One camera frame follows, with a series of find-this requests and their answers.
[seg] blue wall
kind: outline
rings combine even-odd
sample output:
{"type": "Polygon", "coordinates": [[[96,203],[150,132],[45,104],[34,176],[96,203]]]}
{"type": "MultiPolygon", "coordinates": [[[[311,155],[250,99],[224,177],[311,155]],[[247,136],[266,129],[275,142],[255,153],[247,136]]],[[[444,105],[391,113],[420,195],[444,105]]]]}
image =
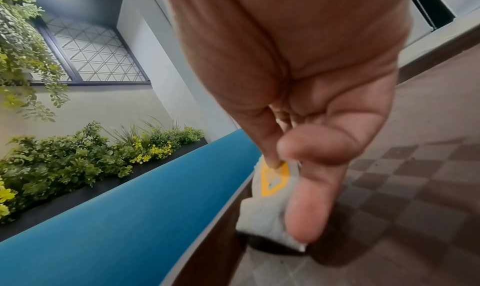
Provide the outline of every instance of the blue wall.
{"type": "Polygon", "coordinates": [[[0,243],[0,284],[157,286],[253,171],[241,130],[0,243]]]}

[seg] hanging plant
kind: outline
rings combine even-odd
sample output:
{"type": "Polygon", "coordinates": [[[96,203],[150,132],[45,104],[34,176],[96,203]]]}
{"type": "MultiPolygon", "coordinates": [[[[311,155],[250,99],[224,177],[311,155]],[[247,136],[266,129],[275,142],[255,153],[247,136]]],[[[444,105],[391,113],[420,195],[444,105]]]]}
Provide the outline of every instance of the hanging plant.
{"type": "Polygon", "coordinates": [[[28,22],[42,11],[35,0],[0,0],[0,98],[3,107],[22,113],[26,119],[54,122],[55,114],[37,99],[24,75],[29,70],[41,76],[55,107],[69,100],[67,85],[60,83],[62,69],[43,37],[28,22]]]}

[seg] metal frame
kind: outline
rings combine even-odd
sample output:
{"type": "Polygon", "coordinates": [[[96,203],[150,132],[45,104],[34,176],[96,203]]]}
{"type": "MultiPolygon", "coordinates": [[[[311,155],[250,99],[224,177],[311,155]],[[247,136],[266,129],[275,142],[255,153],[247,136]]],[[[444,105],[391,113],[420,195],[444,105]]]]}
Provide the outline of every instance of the metal frame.
{"type": "MultiPolygon", "coordinates": [[[[47,26],[47,23],[41,18],[37,17],[36,19],[32,20],[33,24],[35,27],[38,29],[38,32],[42,35],[42,37],[45,39],[45,42],[47,46],[51,49],[55,57],[58,59],[60,64],[62,65],[63,69],[65,70],[66,74],[71,78],[71,81],[61,81],[62,84],[66,84],[68,86],[145,86],[145,85],[151,85],[150,79],[145,73],[144,69],[140,65],[139,61],[135,57],[135,55],[132,53],[132,50],[130,47],[127,45],[125,42],[125,39],[123,36],[120,34],[118,29],[114,26],[111,25],[104,25],[104,24],[98,24],[94,23],[92,21],[88,21],[88,23],[92,25],[98,25],[102,26],[105,28],[108,28],[110,30],[113,30],[115,34],[117,35],[118,39],[122,43],[122,45],[125,47],[126,51],[132,58],[133,62],[136,64],[138,69],[140,70],[141,74],[145,78],[145,81],[86,81],[83,80],[82,76],[78,72],[78,70],[75,68],[73,63],[70,61],[68,56],[65,54],[63,51],[62,47],[57,43],[57,39],[53,35],[53,33],[50,31],[50,29],[47,26]]],[[[40,80],[33,80],[30,82],[32,86],[44,86],[45,84],[40,81],[40,80]]]]}

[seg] beige wall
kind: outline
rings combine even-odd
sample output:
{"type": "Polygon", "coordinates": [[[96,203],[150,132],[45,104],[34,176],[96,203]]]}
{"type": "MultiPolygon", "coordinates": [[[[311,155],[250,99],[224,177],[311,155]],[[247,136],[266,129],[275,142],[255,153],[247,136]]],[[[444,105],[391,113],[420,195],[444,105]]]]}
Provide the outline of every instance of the beige wall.
{"type": "MultiPolygon", "coordinates": [[[[68,96],[70,101],[55,109],[56,122],[24,120],[19,114],[0,107],[0,157],[10,150],[5,144],[12,136],[63,136],[80,130],[91,121],[100,122],[106,129],[118,128],[139,124],[140,119],[148,116],[157,118],[164,126],[172,123],[149,85],[70,87],[68,96]]],[[[38,88],[38,98],[46,105],[51,104],[44,88],[38,88]]]]}

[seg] yellow flower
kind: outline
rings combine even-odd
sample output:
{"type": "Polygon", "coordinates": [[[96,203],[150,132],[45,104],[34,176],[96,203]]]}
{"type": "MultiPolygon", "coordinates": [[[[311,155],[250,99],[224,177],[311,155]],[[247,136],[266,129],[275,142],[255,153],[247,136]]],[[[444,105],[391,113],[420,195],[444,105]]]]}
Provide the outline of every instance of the yellow flower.
{"type": "Polygon", "coordinates": [[[7,206],[4,204],[0,204],[0,218],[1,217],[6,217],[10,214],[10,210],[7,206]]]}
{"type": "Polygon", "coordinates": [[[15,193],[11,189],[5,189],[4,186],[0,186],[0,203],[11,200],[15,197],[15,193]]]}

